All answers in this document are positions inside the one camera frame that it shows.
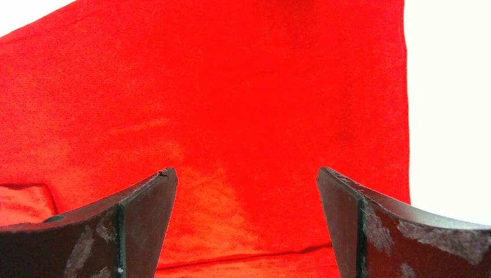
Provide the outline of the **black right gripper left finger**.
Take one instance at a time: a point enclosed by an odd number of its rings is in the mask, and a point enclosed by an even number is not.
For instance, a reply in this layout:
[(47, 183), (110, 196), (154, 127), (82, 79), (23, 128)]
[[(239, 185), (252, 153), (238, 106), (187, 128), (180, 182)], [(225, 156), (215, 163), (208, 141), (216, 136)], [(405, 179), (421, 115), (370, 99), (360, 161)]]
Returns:
[(173, 209), (172, 167), (39, 223), (1, 228), (2, 277), (154, 277)]

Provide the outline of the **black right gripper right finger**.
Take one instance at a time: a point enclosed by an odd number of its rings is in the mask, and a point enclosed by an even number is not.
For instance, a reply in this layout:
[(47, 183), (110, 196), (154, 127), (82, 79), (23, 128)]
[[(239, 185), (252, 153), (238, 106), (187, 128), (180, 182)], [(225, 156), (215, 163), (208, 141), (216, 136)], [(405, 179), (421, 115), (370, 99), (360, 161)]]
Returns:
[(429, 213), (319, 169), (342, 277), (489, 277), (490, 226)]

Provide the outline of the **red t-shirt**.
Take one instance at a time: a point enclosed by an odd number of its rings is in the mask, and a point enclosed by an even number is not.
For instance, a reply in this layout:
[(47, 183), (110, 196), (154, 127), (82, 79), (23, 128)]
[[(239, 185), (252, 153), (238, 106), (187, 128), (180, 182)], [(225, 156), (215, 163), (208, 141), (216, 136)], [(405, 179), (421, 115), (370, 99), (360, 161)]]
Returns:
[(403, 1), (76, 1), (1, 38), (1, 181), (166, 167), (160, 277), (338, 277), (320, 167), (409, 201)]

